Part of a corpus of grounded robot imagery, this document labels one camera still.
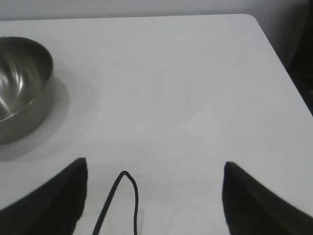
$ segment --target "black cable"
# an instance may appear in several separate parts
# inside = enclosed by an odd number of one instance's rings
[[[104,206],[103,206],[103,208],[101,210],[101,213],[99,215],[97,223],[94,226],[92,235],[99,235],[101,226],[103,224],[103,220],[106,217],[106,214],[107,214],[108,209],[110,207],[111,201],[112,201],[112,199],[114,197],[116,189],[117,189],[117,187],[118,187],[119,183],[121,182],[121,180],[122,180],[124,175],[131,181],[131,183],[133,184],[133,187],[134,187],[134,191],[135,191],[134,235],[137,235],[137,215],[138,215],[138,205],[139,205],[139,193],[138,193],[138,187],[137,187],[135,179],[127,171],[122,171],[118,175],[118,177],[116,178],[116,180],[115,180],[115,182],[114,182],[114,184],[113,184],[113,186],[112,186],[112,188],[110,190],[110,193],[109,193],[109,195],[108,195],[108,197],[106,199],[106,202],[105,202],[105,204],[104,204]]]

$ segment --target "black plastic part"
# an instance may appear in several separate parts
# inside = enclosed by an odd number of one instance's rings
[[[235,163],[224,168],[223,205],[231,235],[313,235],[313,219]]]
[[[71,235],[87,194],[86,159],[79,158],[44,185],[0,211],[0,235]]]

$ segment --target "white table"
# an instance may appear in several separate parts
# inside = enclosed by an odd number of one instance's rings
[[[45,45],[56,83],[42,125],[0,146],[0,207],[86,157],[75,235],[91,234],[122,170],[138,182],[141,235],[226,235],[225,161],[313,215],[313,119],[251,16],[1,22],[0,34]],[[133,194],[124,180],[102,234],[132,234]]]

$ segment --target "metal bowl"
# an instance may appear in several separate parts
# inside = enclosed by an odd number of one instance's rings
[[[39,43],[0,37],[0,143],[34,129],[52,100],[53,60]]]

